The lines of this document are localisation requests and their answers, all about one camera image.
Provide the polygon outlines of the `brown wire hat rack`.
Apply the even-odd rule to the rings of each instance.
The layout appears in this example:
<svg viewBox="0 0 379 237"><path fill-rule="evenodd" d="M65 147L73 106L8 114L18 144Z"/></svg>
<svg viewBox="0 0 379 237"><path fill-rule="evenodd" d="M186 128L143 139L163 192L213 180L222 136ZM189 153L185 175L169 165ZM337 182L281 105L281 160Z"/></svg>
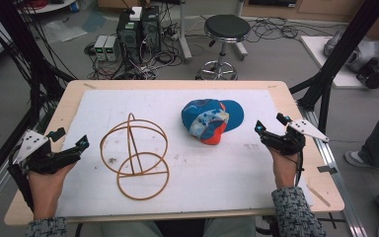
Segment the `brown wire hat rack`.
<svg viewBox="0 0 379 237"><path fill-rule="evenodd" d="M168 186L169 144L159 124L130 113L102 136L99 151L103 164L115 175L116 188L129 199L148 200Z"/></svg>

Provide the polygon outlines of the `thin wooden stick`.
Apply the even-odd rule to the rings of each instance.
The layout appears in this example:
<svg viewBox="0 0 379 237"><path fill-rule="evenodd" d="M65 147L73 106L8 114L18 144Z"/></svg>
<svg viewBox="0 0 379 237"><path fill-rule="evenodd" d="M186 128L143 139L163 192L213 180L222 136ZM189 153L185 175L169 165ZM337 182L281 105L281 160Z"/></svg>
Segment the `thin wooden stick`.
<svg viewBox="0 0 379 237"><path fill-rule="evenodd" d="M309 191L316 196L322 203L324 203L326 206L331 207L331 204L323 197L321 196L316 190L311 188L309 185L306 185L306 187L309 189Z"/></svg>

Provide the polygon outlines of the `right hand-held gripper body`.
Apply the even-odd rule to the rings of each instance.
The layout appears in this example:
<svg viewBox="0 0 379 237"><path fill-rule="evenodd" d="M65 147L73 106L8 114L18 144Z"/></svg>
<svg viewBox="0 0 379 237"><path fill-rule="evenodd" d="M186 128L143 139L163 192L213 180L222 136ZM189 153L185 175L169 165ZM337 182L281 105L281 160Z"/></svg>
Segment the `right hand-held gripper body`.
<svg viewBox="0 0 379 237"><path fill-rule="evenodd" d="M278 150L282 155L293 155L303 150L306 144L306 135L324 142L329 141L322 131L304 118L293 120L285 128L286 131L283 135L275 134L277 140L271 144L265 144L265 146Z"/></svg>

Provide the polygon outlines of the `person's right hand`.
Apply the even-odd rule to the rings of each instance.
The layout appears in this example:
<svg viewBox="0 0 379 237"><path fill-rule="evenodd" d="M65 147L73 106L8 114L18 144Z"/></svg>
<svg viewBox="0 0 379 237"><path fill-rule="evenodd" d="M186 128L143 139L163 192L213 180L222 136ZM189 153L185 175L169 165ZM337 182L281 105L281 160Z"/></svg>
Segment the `person's right hand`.
<svg viewBox="0 0 379 237"><path fill-rule="evenodd" d="M268 151L273 160L276 187L278 189L294 187L299 155L282 155L278 150L271 147L268 148Z"/></svg>

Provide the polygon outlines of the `person's left hand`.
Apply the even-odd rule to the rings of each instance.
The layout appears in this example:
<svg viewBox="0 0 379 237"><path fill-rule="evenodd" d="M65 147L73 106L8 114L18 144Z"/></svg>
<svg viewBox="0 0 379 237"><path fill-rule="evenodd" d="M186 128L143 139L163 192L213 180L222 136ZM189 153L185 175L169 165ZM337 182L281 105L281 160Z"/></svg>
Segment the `person's left hand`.
<svg viewBox="0 0 379 237"><path fill-rule="evenodd" d="M34 203L34 220L55 216L63 183L74 164L63 167L54 174L29 172L29 184Z"/></svg>

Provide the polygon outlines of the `white table leg stand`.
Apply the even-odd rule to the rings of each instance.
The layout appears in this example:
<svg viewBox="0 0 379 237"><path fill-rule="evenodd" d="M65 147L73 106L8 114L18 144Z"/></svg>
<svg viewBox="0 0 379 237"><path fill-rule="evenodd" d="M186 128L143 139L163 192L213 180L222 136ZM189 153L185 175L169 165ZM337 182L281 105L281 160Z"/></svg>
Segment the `white table leg stand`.
<svg viewBox="0 0 379 237"><path fill-rule="evenodd" d="M186 38L186 0L179 0L180 2L180 32L179 42L183 53L184 63L192 61L192 54Z"/></svg>

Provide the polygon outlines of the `clear plastic sheet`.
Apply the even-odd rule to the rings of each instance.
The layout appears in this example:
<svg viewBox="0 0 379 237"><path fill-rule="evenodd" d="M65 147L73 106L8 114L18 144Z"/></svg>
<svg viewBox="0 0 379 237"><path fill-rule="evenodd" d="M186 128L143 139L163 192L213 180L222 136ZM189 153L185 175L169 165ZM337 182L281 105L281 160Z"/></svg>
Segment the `clear plastic sheet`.
<svg viewBox="0 0 379 237"><path fill-rule="evenodd" d="M80 27L68 27L62 21L53 21L43 27L45 38L49 43L74 40L87 32Z"/></svg>

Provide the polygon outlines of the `black round stool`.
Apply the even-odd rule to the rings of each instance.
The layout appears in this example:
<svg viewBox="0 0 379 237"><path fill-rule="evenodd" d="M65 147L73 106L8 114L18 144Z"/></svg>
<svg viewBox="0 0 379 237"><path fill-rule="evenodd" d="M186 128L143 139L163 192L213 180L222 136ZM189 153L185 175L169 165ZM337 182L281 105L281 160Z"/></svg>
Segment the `black round stool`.
<svg viewBox="0 0 379 237"><path fill-rule="evenodd" d="M221 50L216 60L203 64L195 75L196 80L237 80L236 68L224 60L228 44L236 44L245 40L251 26L235 15L215 15L209 17L204 24L205 33L211 38L209 46L221 42Z"/></svg>

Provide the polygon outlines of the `grey tape piece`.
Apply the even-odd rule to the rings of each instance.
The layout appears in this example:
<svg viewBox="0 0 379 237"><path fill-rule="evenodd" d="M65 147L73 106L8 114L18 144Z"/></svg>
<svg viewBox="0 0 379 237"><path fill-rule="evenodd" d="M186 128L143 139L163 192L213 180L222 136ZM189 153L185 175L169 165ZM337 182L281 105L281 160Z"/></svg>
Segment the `grey tape piece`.
<svg viewBox="0 0 379 237"><path fill-rule="evenodd" d="M317 167L317 169L319 170L320 173L327 172L331 175L336 174L338 172L338 170L335 167L330 167L330 166L320 166L320 167Z"/></svg>

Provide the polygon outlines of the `white table mat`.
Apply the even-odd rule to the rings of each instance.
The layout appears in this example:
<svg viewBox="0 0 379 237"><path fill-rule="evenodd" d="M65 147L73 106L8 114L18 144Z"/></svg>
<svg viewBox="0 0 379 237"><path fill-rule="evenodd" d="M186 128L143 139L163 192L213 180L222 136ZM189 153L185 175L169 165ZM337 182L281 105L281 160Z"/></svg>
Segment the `white table mat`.
<svg viewBox="0 0 379 237"><path fill-rule="evenodd" d="M203 144L189 134L181 117L184 106L197 99L233 100L244 109L244 120L224 133L217 145ZM168 186L148 200L125 197L100 157L102 136L130 113L159 124L170 142ZM90 146L68 174L57 212L65 217L149 217L271 208L272 158L255 125L259 120L268 131L282 134L276 114L267 90L90 90L83 95L64 141L70 148L86 135Z"/></svg>

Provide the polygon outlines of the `person's legs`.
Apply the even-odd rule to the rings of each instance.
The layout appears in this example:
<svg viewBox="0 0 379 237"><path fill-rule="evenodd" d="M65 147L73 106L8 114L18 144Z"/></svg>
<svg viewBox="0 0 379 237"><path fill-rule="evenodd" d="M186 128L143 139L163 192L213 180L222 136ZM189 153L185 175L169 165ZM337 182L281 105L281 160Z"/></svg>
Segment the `person's legs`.
<svg viewBox="0 0 379 237"><path fill-rule="evenodd" d="M256 237L252 216L102 224L104 237Z"/></svg>

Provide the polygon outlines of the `white box on computer tower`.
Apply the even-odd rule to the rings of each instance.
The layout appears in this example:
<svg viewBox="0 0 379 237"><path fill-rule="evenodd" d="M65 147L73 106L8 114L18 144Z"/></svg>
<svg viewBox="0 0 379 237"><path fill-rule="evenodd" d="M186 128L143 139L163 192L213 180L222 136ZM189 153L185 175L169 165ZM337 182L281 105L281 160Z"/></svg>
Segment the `white box on computer tower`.
<svg viewBox="0 0 379 237"><path fill-rule="evenodd" d="M131 13L129 15L129 20L132 22L138 22L141 20L142 16L142 8L138 6L134 6L131 8Z"/></svg>

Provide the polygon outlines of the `white floor platform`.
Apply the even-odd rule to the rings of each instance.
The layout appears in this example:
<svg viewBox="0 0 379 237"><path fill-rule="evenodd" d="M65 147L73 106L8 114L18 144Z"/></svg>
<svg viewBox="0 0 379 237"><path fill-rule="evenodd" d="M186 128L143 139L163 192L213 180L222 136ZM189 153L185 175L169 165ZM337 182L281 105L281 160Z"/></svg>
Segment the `white floor platform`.
<svg viewBox="0 0 379 237"><path fill-rule="evenodd" d="M322 67L327 57L324 55L324 45L330 37L308 37L302 36L301 41L308 52L315 59L317 65ZM338 89L365 89L358 81L356 75L347 67L343 66L334 79L333 86Z"/></svg>

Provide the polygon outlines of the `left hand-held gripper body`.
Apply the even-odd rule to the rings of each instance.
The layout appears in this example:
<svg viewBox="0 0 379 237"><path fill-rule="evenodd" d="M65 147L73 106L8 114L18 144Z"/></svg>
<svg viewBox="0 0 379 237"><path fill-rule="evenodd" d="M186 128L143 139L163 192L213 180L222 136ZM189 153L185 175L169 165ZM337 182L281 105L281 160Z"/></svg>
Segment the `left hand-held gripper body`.
<svg viewBox="0 0 379 237"><path fill-rule="evenodd" d="M24 171L54 174L80 159L80 156L63 158L62 151L52 152L50 142L53 141L47 135L28 129L15 149L16 158L10 158L10 164L19 165Z"/></svg>

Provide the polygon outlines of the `blue and orange baseball cap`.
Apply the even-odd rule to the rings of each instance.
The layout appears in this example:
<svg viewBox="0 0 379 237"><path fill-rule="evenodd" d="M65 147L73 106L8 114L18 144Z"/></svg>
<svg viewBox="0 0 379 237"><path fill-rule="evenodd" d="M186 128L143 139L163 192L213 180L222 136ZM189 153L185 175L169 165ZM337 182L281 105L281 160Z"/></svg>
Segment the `blue and orange baseball cap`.
<svg viewBox="0 0 379 237"><path fill-rule="evenodd" d="M203 144L217 145L223 133L242 124L245 112L233 100L202 99L187 103L181 117L190 135Z"/></svg>

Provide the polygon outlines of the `grey robot shell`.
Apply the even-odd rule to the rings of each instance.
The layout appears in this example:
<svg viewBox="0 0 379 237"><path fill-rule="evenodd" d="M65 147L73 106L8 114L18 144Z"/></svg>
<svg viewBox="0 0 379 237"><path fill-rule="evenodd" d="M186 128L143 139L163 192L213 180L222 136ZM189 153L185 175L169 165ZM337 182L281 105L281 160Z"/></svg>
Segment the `grey robot shell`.
<svg viewBox="0 0 379 237"><path fill-rule="evenodd" d="M339 30L324 45L324 55L329 56L341 40L343 31ZM358 72L366 63L374 59L379 66L379 42L364 38L345 62L352 72Z"/></svg>

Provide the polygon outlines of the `black computer tower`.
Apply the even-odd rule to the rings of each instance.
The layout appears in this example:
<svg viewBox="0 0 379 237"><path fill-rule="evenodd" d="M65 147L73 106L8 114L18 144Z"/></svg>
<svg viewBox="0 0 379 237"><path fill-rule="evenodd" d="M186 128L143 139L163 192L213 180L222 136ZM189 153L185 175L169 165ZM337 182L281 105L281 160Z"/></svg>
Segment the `black computer tower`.
<svg viewBox="0 0 379 237"><path fill-rule="evenodd" d="M130 20L130 11L124 11L120 14L116 34L122 47L122 53L126 53L134 63L140 63L141 23Z"/></svg>
<svg viewBox="0 0 379 237"><path fill-rule="evenodd" d="M159 7L152 6L143 10L142 18L143 40L146 50L157 53L161 50Z"/></svg>

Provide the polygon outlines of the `grey power supply unit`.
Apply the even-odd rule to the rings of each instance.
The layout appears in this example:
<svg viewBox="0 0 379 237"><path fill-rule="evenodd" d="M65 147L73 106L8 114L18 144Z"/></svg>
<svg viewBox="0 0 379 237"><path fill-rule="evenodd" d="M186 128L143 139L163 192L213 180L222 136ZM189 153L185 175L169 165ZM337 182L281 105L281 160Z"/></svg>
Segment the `grey power supply unit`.
<svg viewBox="0 0 379 237"><path fill-rule="evenodd" d="M94 44L94 51L96 53L96 56L99 61L106 61L107 57L104 51L105 43L107 41L107 36L98 36L95 44Z"/></svg>
<svg viewBox="0 0 379 237"><path fill-rule="evenodd" d="M115 36L108 36L104 46L104 50L107 57L107 61L117 61L119 48Z"/></svg>

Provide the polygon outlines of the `black device on platform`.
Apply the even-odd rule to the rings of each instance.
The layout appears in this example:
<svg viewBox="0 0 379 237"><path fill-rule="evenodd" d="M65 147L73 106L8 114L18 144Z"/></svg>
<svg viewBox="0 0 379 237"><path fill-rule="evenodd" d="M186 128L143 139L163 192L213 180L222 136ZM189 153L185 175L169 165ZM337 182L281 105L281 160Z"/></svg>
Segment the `black device on platform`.
<svg viewBox="0 0 379 237"><path fill-rule="evenodd" d="M356 78L368 89L379 88L379 61L371 58L358 70Z"/></svg>

